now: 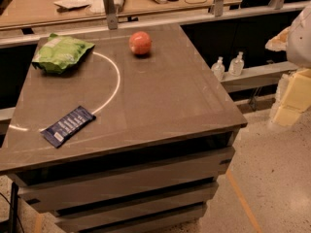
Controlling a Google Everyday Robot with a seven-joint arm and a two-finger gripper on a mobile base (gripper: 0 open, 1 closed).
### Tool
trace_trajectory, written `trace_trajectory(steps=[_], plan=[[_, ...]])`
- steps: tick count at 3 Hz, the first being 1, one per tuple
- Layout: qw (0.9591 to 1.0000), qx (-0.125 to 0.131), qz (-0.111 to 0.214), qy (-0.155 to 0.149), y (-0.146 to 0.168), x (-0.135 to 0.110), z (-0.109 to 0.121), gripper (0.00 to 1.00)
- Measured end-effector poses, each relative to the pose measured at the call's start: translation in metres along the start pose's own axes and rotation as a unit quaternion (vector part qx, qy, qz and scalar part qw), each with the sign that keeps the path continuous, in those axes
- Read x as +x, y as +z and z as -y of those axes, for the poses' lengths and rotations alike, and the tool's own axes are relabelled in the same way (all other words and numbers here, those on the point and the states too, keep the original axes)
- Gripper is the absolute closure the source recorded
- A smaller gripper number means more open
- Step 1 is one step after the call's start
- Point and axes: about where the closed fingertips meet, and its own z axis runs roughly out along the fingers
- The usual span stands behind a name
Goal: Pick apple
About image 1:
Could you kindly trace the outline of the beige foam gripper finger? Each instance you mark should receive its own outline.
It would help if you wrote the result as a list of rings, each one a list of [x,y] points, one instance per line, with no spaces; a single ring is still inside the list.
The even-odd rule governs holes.
[[[287,47],[289,30],[289,27],[282,30],[278,35],[274,36],[266,43],[265,48],[272,51],[285,50]]]

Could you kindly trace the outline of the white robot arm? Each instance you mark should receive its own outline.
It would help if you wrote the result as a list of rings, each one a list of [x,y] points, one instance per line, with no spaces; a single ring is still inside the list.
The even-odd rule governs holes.
[[[265,48],[283,50],[289,62],[301,68],[311,68],[311,4],[308,4],[292,24],[270,39]]]

